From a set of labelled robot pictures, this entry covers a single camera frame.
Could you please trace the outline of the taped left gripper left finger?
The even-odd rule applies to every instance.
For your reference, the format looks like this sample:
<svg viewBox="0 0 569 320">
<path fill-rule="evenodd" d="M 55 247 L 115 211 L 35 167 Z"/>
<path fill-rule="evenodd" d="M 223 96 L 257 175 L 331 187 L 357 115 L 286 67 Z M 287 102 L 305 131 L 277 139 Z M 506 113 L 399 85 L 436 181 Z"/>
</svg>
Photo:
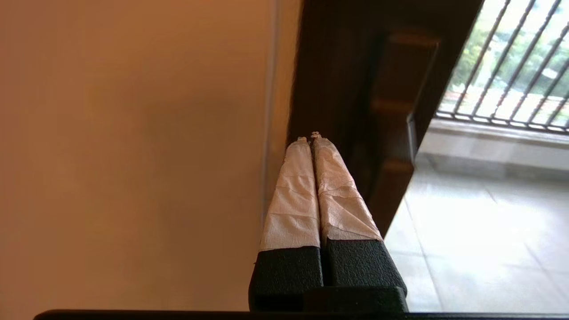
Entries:
<svg viewBox="0 0 569 320">
<path fill-rule="evenodd" d="M 265 215 L 248 306 L 252 311 L 301 311 L 304 295 L 323 287 L 321 227 L 311 146 L 289 145 Z"/>
</svg>

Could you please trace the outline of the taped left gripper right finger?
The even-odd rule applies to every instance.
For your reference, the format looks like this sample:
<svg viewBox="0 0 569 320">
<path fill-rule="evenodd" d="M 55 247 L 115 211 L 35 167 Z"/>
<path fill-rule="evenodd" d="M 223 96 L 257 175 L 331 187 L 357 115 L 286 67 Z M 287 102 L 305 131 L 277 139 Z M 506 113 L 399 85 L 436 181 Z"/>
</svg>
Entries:
<svg viewBox="0 0 569 320">
<path fill-rule="evenodd" d="M 311 139 L 329 283 L 406 290 L 336 146 L 318 132 L 313 132 Z"/>
</svg>

